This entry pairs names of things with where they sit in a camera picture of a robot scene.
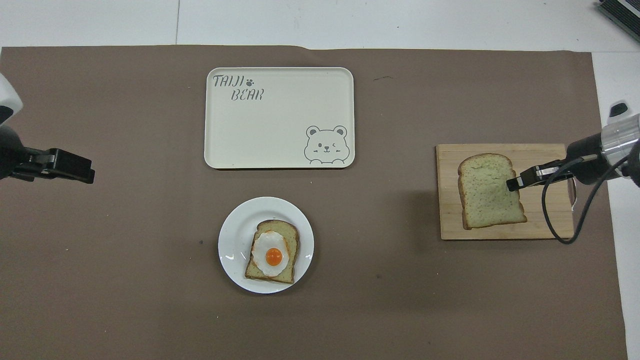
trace white floor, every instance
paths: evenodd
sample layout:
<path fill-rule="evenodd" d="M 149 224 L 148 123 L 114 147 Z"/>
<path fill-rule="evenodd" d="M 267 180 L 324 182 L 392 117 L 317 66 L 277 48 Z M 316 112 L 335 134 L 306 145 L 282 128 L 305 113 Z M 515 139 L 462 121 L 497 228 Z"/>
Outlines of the white floor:
<path fill-rule="evenodd" d="M 594 53 L 600 113 L 640 111 L 640 43 L 590 0 L 0 0 L 1 46 L 300 45 Z M 640 359 L 640 189 L 609 182 L 629 359 Z"/>

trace toast with fried egg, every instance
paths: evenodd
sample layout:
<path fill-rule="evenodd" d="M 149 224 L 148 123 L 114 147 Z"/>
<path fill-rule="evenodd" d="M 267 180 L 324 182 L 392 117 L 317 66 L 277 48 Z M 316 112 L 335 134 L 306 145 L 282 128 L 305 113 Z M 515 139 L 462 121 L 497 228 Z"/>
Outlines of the toast with fried egg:
<path fill-rule="evenodd" d="M 280 238 L 284 241 L 284 249 L 278 245 L 270 245 L 272 241 L 278 244 Z M 292 224 L 283 220 L 265 220 L 259 223 L 253 235 L 249 262 L 244 271 L 244 277 L 293 284 L 294 265 L 299 247 L 300 235 L 298 229 Z M 274 275 L 273 269 L 277 269 L 275 270 L 277 272 L 282 267 L 278 259 L 286 259 L 287 262 L 284 269 Z"/>

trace egg white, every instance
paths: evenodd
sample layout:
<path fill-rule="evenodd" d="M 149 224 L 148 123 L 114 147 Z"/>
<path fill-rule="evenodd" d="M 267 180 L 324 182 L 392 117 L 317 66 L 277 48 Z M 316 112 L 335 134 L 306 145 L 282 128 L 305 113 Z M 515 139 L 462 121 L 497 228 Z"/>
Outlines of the egg white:
<path fill-rule="evenodd" d="M 269 265 L 266 260 L 267 250 L 273 247 L 278 249 L 282 253 L 282 261 L 276 266 Z M 280 274 L 289 263 L 289 251 L 287 251 L 287 242 L 284 240 L 284 237 L 281 234 L 271 230 L 265 231 L 264 233 L 260 234 L 260 236 L 253 243 L 251 254 L 253 255 L 253 262 L 258 267 L 258 269 L 262 270 L 264 275 L 269 277 L 274 277 Z"/>

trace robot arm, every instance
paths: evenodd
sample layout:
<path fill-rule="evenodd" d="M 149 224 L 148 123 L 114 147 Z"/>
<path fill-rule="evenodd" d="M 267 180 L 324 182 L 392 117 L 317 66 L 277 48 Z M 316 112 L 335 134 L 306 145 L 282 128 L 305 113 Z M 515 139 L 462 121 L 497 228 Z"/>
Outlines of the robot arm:
<path fill-rule="evenodd" d="M 0 179 L 14 177 L 78 180 L 93 183 L 91 160 L 61 149 L 46 151 L 22 145 L 18 134 L 4 123 L 22 109 L 22 101 L 9 81 L 0 74 Z"/>
<path fill-rule="evenodd" d="M 640 186 L 639 138 L 640 114 L 632 114 L 626 103 L 618 102 L 611 107 L 607 125 L 601 133 L 573 142 L 567 147 L 565 159 L 528 168 L 520 176 L 507 180 L 507 187 L 513 192 L 528 186 L 544 185 L 563 165 L 573 160 L 581 161 L 566 172 L 556 174 L 552 183 L 575 177 L 581 183 L 591 185 L 625 156 L 628 160 L 610 172 L 605 180 L 628 177 Z"/>

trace bread slice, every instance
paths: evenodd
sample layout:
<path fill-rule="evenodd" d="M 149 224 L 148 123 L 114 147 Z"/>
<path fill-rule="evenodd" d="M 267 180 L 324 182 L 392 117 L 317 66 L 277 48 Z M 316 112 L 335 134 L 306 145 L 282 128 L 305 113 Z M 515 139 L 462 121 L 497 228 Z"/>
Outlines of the bread slice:
<path fill-rule="evenodd" d="M 251 251 L 249 263 L 247 264 L 246 270 L 244 271 L 244 277 L 247 279 L 270 280 L 284 282 L 286 284 L 293 284 L 293 266 L 296 264 L 298 249 L 300 247 L 300 235 L 298 234 L 298 229 L 290 223 L 282 220 L 263 221 L 258 224 L 256 229 L 257 231 L 253 235 L 253 241 L 251 242 L 251 250 L 253 250 L 253 244 L 255 243 L 255 240 L 257 240 L 257 238 L 260 236 L 260 234 L 269 230 L 275 231 L 276 233 L 282 235 L 287 244 L 287 250 L 289 252 L 289 262 L 281 273 L 274 277 L 269 277 L 264 275 L 264 272 L 262 272 L 262 270 L 260 270 L 255 264 L 255 262 L 253 261 L 253 252 Z"/>
<path fill-rule="evenodd" d="M 518 191 L 506 181 L 516 176 L 511 160 L 501 154 L 471 156 L 458 167 L 462 226 L 466 230 L 527 222 Z"/>

